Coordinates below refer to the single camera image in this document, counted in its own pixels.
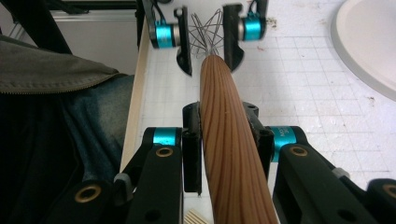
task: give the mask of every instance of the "wooden dowel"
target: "wooden dowel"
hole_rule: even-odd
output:
[[[215,223],[277,223],[244,107],[230,69],[219,56],[208,56],[203,62],[200,98]]]

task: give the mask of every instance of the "black clamp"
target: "black clamp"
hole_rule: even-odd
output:
[[[202,191],[202,134],[200,123],[200,103],[186,105],[183,108],[183,172],[186,192]],[[259,121],[259,108],[244,102],[251,133],[256,143],[262,169],[268,177],[270,163],[274,157],[274,133],[270,127],[264,127]]]
[[[253,11],[253,4],[256,4],[256,11]],[[239,48],[238,40],[252,41],[264,37],[267,8],[267,0],[253,0],[247,16],[240,18],[241,4],[223,7],[224,62],[232,71],[238,67],[244,57],[244,51]]]
[[[79,183],[50,209],[44,223],[179,223],[183,211],[180,143],[181,128],[147,128],[142,145],[114,183]]]
[[[177,23],[167,23],[156,0],[144,0],[143,7],[148,22],[148,35],[155,49],[168,49],[180,46],[177,52],[177,64],[186,74],[191,75],[190,40],[188,30],[187,8],[174,10]],[[160,19],[156,20],[155,10]]]
[[[282,147],[273,201],[281,223],[393,223],[396,180],[375,179],[366,191],[306,144]]]

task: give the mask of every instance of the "metal wire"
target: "metal wire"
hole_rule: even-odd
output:
[[[202,24],[196,13],[191,14],[193,26],[189,30],[192,41],[191,53],[196,57],[210,54],[219,55],[218,48],[223,37],[219,35],[219,28],[222,25],[222,11],[216,10],[215,14],[205,23]]]

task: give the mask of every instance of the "white surface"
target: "white surface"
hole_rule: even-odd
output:
[[[332,22],[341,59],[367,85],[396,101],[396,1],[349,0]]]
[[[360,187],[373,178],[396,178],[396,103],[356,78],[330,40],[332,16],[344,1],[269,2],[268,17],[277,26],[269,26],[260,42],[240,43],[245,59],[233,78],[242,99],[260,108],[264,125],[301,126],[308,141]],[[166,7],[187,5],[206,21],[221,4],[174,0]],[[167,19],[172,10],[165,13]],[[203,59],[192,58],[193,77],[187,77],[176,54],[177,49],[150,49],[136,148],[149,126],[181,127],[182,107],[199,99]],[[209,206],[207,188],[201,198],[186,195],[185,214],[194,207],[210,219]]]

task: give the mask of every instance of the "white round object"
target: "white round object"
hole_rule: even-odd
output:
[[[332,42],[363,82],[396,101],[396,0],[348,0],[332,21]]]

